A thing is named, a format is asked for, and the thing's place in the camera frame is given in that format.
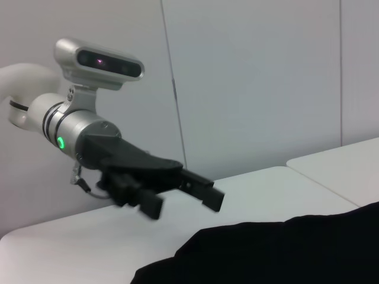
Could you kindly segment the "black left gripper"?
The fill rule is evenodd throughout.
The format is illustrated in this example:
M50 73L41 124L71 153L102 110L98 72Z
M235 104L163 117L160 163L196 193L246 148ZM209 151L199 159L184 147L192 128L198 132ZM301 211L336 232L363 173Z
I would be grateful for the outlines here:
M182 163L153 156L120 137L85 135L78 152L80 164L101 173L96 187L118 206L139 206L158 220L163 199L157 194L179 188L204 206L219 212L224 193L212 180L184 169Z

